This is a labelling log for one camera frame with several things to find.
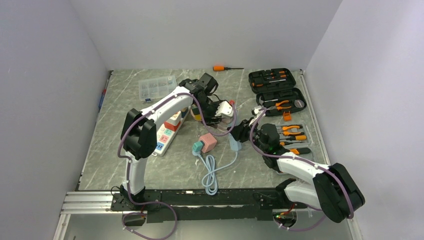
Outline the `light blue round plug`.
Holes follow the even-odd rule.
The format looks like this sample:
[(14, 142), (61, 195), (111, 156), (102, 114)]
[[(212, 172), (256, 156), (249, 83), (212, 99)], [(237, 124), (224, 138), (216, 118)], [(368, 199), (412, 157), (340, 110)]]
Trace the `light blue round plug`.
[(201, 156), (201, 151), (200, 150), (193, 150), (192, 154), (196, 157)]

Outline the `light blue power strip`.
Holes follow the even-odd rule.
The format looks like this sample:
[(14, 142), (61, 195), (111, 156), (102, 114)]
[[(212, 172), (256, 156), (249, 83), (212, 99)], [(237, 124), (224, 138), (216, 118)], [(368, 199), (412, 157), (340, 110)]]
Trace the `light blue power strip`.
[(234, 152), (238, 152), (242, 148), (241, 143), (235, 140), (232, 136), (229, 137), (229, 145), (230, 145), (230, 149)]

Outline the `black tool case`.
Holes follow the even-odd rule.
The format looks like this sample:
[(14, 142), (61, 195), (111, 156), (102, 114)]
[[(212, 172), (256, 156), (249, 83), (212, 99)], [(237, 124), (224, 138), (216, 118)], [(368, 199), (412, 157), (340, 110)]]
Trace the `black tool case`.
[(298, 113), (307, 107), (307, 101), (300, 89), (296, 88), (296, 80), (287, 68), (272, 68), (258, 70), (248, 74), (248, 82), (254, 94), (256, 103), (263, 107), (264, 102), (291, 101), (292, 108), (277, 111), (267, 111), (267, 117), (278, 117)]

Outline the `teal cube adapter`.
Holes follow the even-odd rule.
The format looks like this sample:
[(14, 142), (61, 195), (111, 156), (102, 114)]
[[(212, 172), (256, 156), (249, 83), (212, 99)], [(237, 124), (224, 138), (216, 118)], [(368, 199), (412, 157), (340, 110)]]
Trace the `teal cube adapter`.
[(195, 153), (199, 153), (202, 151), (204, 145), (204, 142), (199, 140), (192, 145), (192, 151)]

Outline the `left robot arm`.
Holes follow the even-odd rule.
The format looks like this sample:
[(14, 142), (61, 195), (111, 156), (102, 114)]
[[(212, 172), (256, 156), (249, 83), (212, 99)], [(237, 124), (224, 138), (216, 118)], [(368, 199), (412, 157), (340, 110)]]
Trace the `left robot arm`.
[(235, 103), (211, 99), (218, 86), (217, 80), (208, 73), (199, 79), (187, 78), (157, 103), (142, 110), (133, 108), (126, 114), (117, 156), (126, 160), (120, 193), (125, 195), (123, 202), (129, 209), (137, 210), (144, 203), (147, 159), (156, 149), (157, 131), (174, 114), (196, 105), (205, 126), (215, 128), (222, 121), (235, 124)]

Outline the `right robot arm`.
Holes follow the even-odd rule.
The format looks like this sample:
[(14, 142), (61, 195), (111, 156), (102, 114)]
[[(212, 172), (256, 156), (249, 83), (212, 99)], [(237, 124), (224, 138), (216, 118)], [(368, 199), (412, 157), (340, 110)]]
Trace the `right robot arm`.
[(353, 218), (355, 211), (366, 203), (344, 165), (320, 164), (285, 148), (274, 124), (265, 123), (258, 128), (251, 118), (229, 128), (229, 132), (237, 142), (249, 141), (268, 168), (292, 176), (275, 188), (275, 200), (280, 207), (302, 203), (340, 223)]

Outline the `grey tool case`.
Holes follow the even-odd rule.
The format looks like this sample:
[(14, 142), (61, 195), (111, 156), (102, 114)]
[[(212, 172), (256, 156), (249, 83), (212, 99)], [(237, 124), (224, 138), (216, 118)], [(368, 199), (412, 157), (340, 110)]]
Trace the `grey tool case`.
[(286, 149), (309, 148), (311, 153), (299, 155), (304, 158), (315, 158), (322, 152), (316, 131), (304, 123), (273, 124), (280, 136), (280, 145)]

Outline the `red cube adapter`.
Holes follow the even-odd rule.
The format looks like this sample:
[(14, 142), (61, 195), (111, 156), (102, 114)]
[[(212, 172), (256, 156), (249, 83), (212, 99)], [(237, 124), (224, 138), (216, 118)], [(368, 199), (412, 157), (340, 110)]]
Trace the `red cube adapter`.
[(181, 125), (181, 121), (177, 121), (176, 123), (164, 122), (164, 127), (170, 131), (177, 132)]

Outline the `white long power strip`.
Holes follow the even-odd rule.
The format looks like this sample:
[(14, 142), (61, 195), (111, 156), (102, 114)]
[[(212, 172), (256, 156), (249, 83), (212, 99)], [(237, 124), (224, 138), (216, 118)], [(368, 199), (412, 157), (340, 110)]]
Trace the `white long power strip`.
[[(187, 118), (188, 112), (191, 110), (190, 107), (185, 107), (181, 111), (181, 124), (177, 130), (177, 132), (180, 130), (182, 124)], [(152, 153), (153, 156), (163, 156), (169, 146), (171, 145), (173, 139), (177, 135), (177, 132), (171, 131), (169, 129), (166, 129), (164, 126), (164, 123), (160, 126), (160, 128), (157, 130), (157, 144), (154, 152)]]

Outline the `white cube adapter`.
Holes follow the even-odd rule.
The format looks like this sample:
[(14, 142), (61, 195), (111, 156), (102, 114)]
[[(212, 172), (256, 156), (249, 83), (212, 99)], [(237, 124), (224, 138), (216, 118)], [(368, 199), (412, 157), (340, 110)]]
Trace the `white cube adapter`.
[(182, 119), (182, 112), (178, 111), (177, 113), (175, 113), (168, 119), (168, 122), (171, 123), (172, 125), (177, 125), (181, 121), (181, 119)]

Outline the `pink cube socket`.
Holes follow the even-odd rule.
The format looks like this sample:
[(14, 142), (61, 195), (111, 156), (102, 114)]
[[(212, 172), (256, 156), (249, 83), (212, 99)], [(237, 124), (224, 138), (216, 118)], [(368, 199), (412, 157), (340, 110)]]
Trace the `pink cube socket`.
[(200, 136), (199, 141), (203, 143), (203, 147), (201, 149), (202, 153), (210, 152), (218, 143), (217, 139), (211, 133)]

